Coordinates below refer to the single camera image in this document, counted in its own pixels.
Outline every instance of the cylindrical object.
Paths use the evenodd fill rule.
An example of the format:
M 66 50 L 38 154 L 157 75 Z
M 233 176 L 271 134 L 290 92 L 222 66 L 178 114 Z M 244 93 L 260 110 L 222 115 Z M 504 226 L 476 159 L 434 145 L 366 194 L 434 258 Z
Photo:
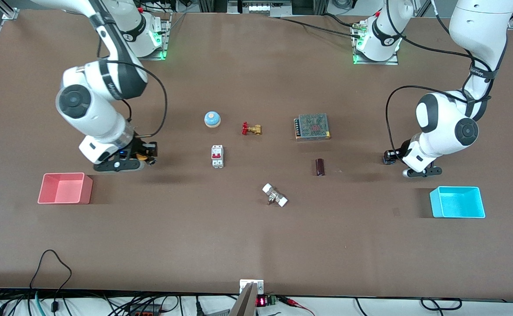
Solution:
M 323 159 L 315 159 L 315 172 L 317 176 L 325 175 L 325 163 L 323 162 Z
M 204 116 L 204 123 L 209 128 L 214 128 L 220 125 L 221 123 L 221 117 L 218 112 L 210 111 L 206 113 L 206 116 Z

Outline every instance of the mesh grille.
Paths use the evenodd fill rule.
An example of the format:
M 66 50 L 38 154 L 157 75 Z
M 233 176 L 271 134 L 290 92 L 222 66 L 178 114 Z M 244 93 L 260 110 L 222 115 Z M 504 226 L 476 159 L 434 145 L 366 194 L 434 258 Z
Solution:
M 329 130 L 327 114 L 302 114 L 299 116 L 299 128 L 302 137 L 326 136 Z

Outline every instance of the white cap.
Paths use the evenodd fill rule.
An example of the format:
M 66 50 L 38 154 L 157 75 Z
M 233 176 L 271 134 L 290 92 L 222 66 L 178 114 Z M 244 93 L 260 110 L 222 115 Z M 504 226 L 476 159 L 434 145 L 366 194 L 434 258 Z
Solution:
M 270 189 L 272 188 L 272 184 L 270 183 L 267 183 L 264 188 L 262 188 L 262 191 L 265 192 L 266 194 L 268 194 L 268 192 L 270 191 Z
M 279 200 L 278 205 L 283 207 L 288 202 L 288 199 L 284 196 L 281 200 Z

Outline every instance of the blue button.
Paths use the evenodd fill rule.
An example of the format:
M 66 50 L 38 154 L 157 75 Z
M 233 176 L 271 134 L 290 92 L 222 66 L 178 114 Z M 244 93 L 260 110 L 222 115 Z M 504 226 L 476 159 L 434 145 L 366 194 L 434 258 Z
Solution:
M 210 128 L 219 126 L 221 123 L 220 114 L 218 112 L 210 111 L 204 116 L 204 123 Z

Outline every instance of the blue box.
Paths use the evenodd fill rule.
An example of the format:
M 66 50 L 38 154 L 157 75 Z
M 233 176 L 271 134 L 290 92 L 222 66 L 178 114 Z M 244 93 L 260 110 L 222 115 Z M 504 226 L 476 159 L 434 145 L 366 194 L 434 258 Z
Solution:
M 430 203 L 437 218 L 485 218 L 478 187 L 438 187 Z

